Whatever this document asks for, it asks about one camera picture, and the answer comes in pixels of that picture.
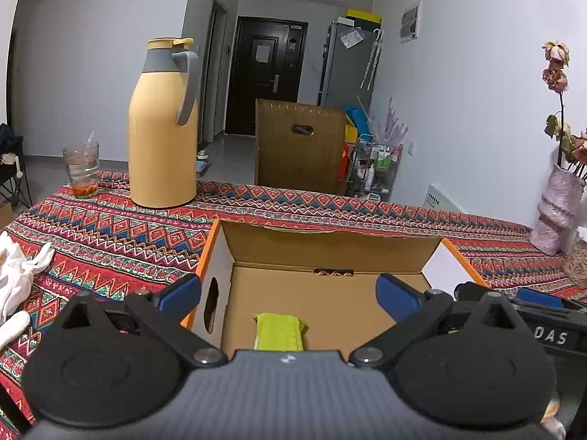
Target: white bottle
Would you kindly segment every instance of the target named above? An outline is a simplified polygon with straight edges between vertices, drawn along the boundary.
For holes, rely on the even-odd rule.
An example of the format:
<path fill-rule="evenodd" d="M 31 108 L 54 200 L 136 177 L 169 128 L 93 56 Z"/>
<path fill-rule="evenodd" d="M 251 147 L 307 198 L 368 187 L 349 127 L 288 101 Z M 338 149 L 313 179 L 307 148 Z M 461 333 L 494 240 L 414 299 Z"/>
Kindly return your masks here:
<path fill-rule="evenodd" d="M 367 180 L 365 180 L 365 190 L 371 190 L 373 179 L 375 178 L 375 167 L 372 165 L 367 171 Z"/>

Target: refrigerator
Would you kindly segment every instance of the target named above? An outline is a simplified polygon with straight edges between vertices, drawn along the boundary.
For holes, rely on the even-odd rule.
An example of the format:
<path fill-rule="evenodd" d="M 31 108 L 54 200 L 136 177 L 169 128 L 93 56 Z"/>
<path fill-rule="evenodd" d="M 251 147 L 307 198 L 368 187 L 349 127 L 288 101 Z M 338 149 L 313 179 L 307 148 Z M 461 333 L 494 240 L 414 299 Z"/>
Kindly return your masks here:
<path fill-rule="evenodd" d="M 351 48 L 346 48 L 340 39 L 352 30 L 350 26 L 333 21 L 328 29 L 324 46 L 322 78 L 318 92 L 318 105 L 342 109 L 345 105 L 359 105 L 359 95 L 366 111 L 371 104 L 371 90 L 367 90 L 371 72 L 360 89 L 361 81 L 369 64 L 371 48 L 376 35 L 365 32 L 365 39 Z"/>

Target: thermos handle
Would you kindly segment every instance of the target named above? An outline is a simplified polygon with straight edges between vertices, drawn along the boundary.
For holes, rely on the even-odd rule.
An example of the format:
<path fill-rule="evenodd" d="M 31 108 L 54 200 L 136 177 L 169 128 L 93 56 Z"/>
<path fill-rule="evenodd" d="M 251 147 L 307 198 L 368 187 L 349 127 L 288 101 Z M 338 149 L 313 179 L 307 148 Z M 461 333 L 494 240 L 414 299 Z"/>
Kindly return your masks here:
<path fill-rule="evenodd" d="M 185 57 L 187 60 L 186 96 L 181 108 L 177 110 L 177 125 L 186 125 L 192 115 L 196 103 L 196 88 L 198 86 L 198 55 L 192 51 L 176 52 L 171 57 L 174 60 Z"/>

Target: thermos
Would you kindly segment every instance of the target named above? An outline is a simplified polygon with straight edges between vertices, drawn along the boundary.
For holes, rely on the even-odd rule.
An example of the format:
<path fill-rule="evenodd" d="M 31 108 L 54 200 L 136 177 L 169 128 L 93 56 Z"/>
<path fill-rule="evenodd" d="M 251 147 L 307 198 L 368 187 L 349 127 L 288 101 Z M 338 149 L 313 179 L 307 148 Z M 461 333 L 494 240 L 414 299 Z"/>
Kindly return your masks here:
<path fill-rule="evenodd" d="M 198 55 L 193 39 L 149 41 L 128 110 L 130 197 L 169 208 L 196 196 Z"/>

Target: red tablecloth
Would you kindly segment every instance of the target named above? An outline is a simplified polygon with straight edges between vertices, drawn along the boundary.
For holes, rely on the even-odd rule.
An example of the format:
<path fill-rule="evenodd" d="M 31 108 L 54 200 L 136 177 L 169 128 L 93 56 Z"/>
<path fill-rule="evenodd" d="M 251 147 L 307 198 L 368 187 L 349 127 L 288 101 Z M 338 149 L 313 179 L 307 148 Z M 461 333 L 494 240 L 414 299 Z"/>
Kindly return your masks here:
<path fill-rule="evenodd" d="M 122 300 L 146 287 L 158 291 L 193 272 L 216 217 L 297 229 L 355 230 L 388 236 L 445 236 L 495 289 L 521 286 L 581 300 L 562 271 L 564 256 L 548 257 L 527 241 L 529 228 L 467 214 L 360 202 L 334 195 L 203 182 L 186 206 L 149 210 L 130 200 L 128 175 L 103 172 L 100 192 L 81 201 L 63 187 L 7 227 L 27 256 L 50 241 L 55 256 L 37 275 L 23 308 L 31 325 L 0 354 L 0 382 L 23 412 L 23 366 L 44 332 L 81 290 Z M 7 422 L 4 439 L 16 438 Z"/>

